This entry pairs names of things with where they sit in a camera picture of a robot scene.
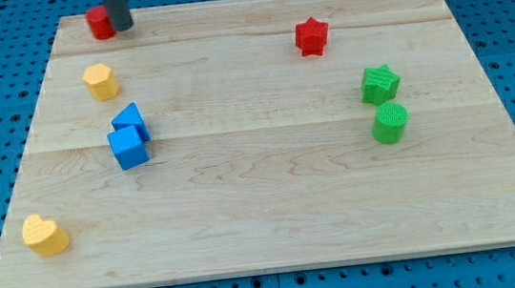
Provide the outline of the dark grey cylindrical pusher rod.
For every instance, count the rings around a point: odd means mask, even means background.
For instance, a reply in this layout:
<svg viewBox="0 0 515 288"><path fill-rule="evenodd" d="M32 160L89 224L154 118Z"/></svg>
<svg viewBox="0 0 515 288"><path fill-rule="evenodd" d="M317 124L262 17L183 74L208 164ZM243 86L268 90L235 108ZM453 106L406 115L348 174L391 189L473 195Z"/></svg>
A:
<svg viewBox="0 0 515 288"><path fill-rule="evenodd" d="M133 27L134 19L131 16L128 0L102 0L113 29L128 31Z"/></svg>

